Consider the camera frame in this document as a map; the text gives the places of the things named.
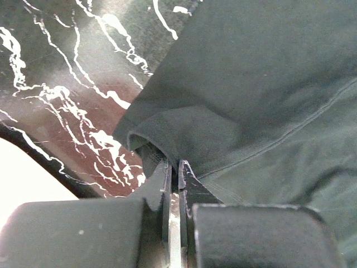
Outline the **black marbled table mat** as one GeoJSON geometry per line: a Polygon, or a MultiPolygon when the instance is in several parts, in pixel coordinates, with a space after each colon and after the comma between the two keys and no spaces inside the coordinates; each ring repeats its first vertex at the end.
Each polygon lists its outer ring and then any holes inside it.
{"type": "Polygon", "coordinates": [[[77,195],[125,197],[141,160],[113,138],[198,1],[2,1],[1,134],[77,195]]]}

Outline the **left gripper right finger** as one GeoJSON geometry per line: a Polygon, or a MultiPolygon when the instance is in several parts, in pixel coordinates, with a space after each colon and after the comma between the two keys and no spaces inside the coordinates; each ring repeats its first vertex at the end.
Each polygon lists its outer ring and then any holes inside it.
{"type": "Polygon", "coordinates": [[[224,204],[178,168],[180,232],[187,267],[345,267],[322,217],[300,205],[224,204]]]}

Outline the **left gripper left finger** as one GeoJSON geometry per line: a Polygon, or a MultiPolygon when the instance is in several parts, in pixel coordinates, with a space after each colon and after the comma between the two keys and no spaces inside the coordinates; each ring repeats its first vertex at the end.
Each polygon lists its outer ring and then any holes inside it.
{"type": "Polygon", "coordinates": [[[125,198],[32,202],[1,229],[2,267],[167,267],[161,162],[125,198]]]}

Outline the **black t-shirt with daisy print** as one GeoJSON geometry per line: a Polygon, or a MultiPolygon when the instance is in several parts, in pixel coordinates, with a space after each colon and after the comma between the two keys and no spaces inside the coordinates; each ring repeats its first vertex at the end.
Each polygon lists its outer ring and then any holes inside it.
{"type": "Polygon", "coordinates": [[[150,176],[320,210],[356,266],[356,2],[204,1],[116,126],[150,176]]]}

